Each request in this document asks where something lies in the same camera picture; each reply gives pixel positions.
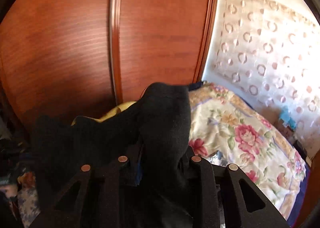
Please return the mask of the black t-shirt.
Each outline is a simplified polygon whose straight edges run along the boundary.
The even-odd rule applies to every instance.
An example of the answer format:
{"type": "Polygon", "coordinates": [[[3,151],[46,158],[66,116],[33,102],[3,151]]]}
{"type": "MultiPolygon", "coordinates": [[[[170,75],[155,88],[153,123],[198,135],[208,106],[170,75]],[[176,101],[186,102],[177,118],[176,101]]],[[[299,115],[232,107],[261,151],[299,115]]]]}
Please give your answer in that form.
{"type": "Polygon", "coordinates": [[[41,212],[32,227],[192,227],[178,168],[189,129],[188,87],[160,82],[99,125],[40,117],[32,149],[41,212]]]}

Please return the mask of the yellow garment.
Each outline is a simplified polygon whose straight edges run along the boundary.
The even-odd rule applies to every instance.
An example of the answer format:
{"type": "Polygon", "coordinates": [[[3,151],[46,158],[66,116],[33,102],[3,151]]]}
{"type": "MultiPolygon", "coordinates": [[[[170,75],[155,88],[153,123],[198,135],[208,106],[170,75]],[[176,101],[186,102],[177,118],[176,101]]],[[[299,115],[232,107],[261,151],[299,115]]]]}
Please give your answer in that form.
{"type": "Polygon", "coordinates": [[[116,107],[112,108],[112,110],[108,111],[107,113],[105,113],[102,117],[96,119],[93,117],[88,117],[88,116],[77,116],[71,126],[74,127],[85,127],[85,126],[95,126],[95,125],[99,125],[101,122],[114,117],[117,114],[120,114],[121,112],[127,110],[130,106],[132,106],[133,104],[135,104],[135,101],[129,101],[129,102],[125,102],[122,103],[120,105],[117,105],[116,107]]]}

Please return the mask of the blue white floral quilt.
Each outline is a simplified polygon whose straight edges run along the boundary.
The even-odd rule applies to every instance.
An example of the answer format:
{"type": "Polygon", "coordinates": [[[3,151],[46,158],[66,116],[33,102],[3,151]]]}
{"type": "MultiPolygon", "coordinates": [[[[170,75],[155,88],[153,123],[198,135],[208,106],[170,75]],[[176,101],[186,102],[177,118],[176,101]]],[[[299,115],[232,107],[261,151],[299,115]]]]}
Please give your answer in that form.
{"type": "Polygon", "coordinates": [[[22,224],[25,228],[28,228],[40,214],[36,187],[23,187],[17,194],[17,200],[22,224]]]}

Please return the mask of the wooden wardrobe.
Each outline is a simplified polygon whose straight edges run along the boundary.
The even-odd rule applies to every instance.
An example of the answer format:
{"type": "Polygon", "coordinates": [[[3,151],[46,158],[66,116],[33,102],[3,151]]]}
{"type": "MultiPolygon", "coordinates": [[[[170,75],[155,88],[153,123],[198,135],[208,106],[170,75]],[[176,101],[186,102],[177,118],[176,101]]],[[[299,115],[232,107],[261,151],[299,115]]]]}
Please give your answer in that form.
{"type": "Polygon", "coordinates": [[[1,85],[25,128],[201,79],[217,0],[1,0],[1,85]]]}

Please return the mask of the blue toy on sill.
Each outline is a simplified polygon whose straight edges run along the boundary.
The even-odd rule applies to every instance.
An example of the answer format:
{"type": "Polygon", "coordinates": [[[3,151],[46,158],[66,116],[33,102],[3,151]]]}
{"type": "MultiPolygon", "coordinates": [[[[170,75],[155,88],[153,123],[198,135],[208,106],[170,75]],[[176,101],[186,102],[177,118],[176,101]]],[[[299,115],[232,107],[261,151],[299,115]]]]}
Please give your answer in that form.
{"type": "Polygon", "coordinates": [[[282,125],[284,127],[289,127],[291,130],[296,130],[297,128],[297,123],[291,117],[291,113],[287,106],[284,106],[281,109],[278,120],[283,122],[282,125]]]}

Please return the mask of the sheer circle pattern curtain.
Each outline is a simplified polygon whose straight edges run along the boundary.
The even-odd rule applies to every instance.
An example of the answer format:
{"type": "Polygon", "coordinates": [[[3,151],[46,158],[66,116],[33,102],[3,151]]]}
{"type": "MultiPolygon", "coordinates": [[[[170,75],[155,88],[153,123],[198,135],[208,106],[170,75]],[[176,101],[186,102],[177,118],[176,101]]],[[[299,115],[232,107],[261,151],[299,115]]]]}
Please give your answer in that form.
{"type": "Polygon", "coordinates": [[[274,0],[219,0],[210,70],[262,114],[287,109],[319,151],[319,26],[274,0]]]}

